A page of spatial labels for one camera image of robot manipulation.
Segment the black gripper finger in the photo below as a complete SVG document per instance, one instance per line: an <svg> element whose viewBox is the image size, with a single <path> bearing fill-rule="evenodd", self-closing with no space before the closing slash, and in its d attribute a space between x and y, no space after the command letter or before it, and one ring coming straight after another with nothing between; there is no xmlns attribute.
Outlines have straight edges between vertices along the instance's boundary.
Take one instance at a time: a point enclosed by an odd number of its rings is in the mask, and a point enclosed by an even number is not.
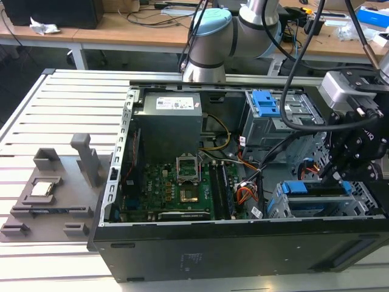
<svg viewBox="0 0 389 292"><path fill-rule="evenodd" d="M361 162L354 166L348 164L343 168L336 165L333 170L342 181L368 183L382 179L381 166L373 161Z"/></svg>
<svg viewBox="0 0 389 292"><path fill-rule="evenodd" d="M327 163L319 172L324 184L334 184L345 178L355 165L355 155L362 145L360 128L327 132L325 148L328 150Z"/></svg>

